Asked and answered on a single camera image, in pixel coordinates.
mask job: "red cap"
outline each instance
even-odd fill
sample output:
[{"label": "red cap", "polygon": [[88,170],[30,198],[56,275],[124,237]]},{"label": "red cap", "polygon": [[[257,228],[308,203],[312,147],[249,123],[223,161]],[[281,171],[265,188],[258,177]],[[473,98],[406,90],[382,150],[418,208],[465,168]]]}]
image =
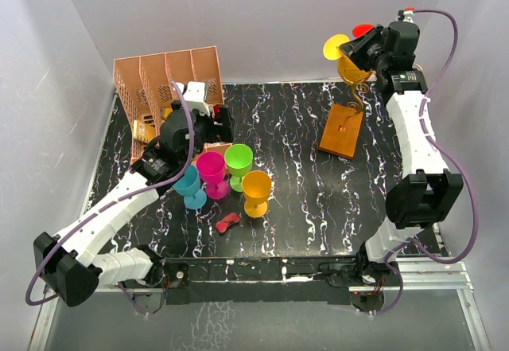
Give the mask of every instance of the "red cap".
[{"label": "red cap", "polygon": [[373,29],[373,25],[370,25],[369,23],[363,23],[362,25],[357,25],[352,30],[352,35],[354,38],[362,37],[365,33],[367,33],[369,30]]}]

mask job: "yellow object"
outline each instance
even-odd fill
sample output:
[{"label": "yellow object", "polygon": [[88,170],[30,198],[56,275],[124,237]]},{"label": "yellow object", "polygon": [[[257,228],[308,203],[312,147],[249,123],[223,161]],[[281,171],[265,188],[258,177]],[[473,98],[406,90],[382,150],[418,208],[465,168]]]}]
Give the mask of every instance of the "yellow object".
[{"label": "yellow object", "polygon": [[253,170],[244,176],[242,181],[243,194],[246,198],[244,211],[249,217],[259,218],[267,210],[267,200],[272,190],[270,176],[261,170]]},{"label": "yellow object", "polygon": [[350,38],[344,34],[337,34],[330,37],[324,45],[324,57],[329,60],[337,60],[337,72],[346,84],[352,86],[354,84],[363,83],[369,79],[371,72],[359,70],[353,62],[344,55],[340,46],[348,43]]},{"label": "yellow object", "polygon": [[359,70],[346,55],[337,60],[337,72],[341,79],[349,85],[360,84],[369,79],[371,72]]},{"label": "yellow object", "polygon": [[134,121],[133,137],[140,142],[150,142],[156,137],[156,129],[139,120]]},{"label": "yellow object", "polygon": [[163,108],[161,110],[161,117],[163,120],[167,120],[169,114],[173,112],[173,109],[171,107]]},{"label": "yellow object", "polygon": [[336,34],[330,37],[324,45],[324,57],[329,60],[338,60],[344,56],[340,50],[343,43],[350,41],[350,38],[344,34]]}]

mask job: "white wall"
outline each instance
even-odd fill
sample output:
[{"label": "white wall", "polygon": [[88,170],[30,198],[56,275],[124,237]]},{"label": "white wall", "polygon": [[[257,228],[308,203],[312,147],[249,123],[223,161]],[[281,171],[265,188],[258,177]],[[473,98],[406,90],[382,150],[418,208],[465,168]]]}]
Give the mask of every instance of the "white wall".
[{"label": "white wall", "polygon": [[388,23],[438,0],[72,0],[111,70],[113,60],[217,45],[223,81],[336,77],[322,46],[359,23]]},{"label": "white wall", "polygon": [[33,240],[77,218],[113,82],[70,0],[0,0],[0,38],[0,349],[18,350]]},{"label": "white wall", "polygon": [[[438,141],[464,164],[480,200],[480,231],[466,259],[475,297],[493,349],[507,349],[509,303],[509,95],[507,20],[509,0],[441,0],[458,20],[460,43],[447,75],[432,96],[430,113]],[[445,62],[452,28],[436,16],[423,29],[418,63],[431,81]],[[463,192],[441,226],[455,254],[468,242],[472,214]]]}]

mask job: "black tabletop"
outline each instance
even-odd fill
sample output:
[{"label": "black tabletop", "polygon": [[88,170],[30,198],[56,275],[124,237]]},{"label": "black tabletop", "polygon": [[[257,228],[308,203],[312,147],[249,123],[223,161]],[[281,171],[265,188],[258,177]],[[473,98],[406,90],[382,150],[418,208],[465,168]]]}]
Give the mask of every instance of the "black tabletop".
[{"label": "black tabletop", "polygon": [[[183,198],[170,191],[135,216],[103,250],[120,252],[148,244],[165,257],[355,253],[382,223],[385,196],[402,172],[398,139],[380,97],[372,88],[363,95],[365,115],[356,155],[346,160],[317,149],[331,104],[351,100],[345,84],[223,88],[236,122],[235,142],[253,150],[253,170],[272,178],[269,212],[251,219],[243,211],[242,194],[232,189],[222,200],[209,199],[202,209],[187,210]],[[130,127],[117,99],[89,206],[126,172],[130,144]],[[240,224],[220,236],[216,222],[229,213],[237,213]],[[440,251],[432,230],[419,238],[430,251]]]}]

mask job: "plastic goblet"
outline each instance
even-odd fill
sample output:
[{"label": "plastic goblet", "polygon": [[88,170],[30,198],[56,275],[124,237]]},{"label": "plastic goblet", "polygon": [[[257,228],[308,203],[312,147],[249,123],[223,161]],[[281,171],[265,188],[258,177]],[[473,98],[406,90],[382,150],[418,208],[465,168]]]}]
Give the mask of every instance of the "plastic goblet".
[{"label": "plastic goblet", "polygon": [[197,210],[207,202],[207,195],[200,189],[200,175],[196,167],[191,164],[184,176],[173,184],[175,192],[184,196],[184,205],[187,209]]},{"label": "plastic goblet", "polygon": [[242,186],[246,198],[244,203],[246,214],[253,218],[263,216],[267,212],[267,200],[272,190],[270,176],[261,170],[254,170],[244,177]]},{"label": "plastic goblet", "polygon": [[245,144],[234,144],[224,153],[224,160],[228,172],[231,173],[230,186],[237,192],[242,192],[243,177],[253,166],[253,151]]},{"label": "plastic goblet", "polygon": [[207,183],[205,192],[212,200],[219,200],[228,194],[226,162],[224,156],[217,152],[205,152],[199,156],[196,168],[203,181]]}]

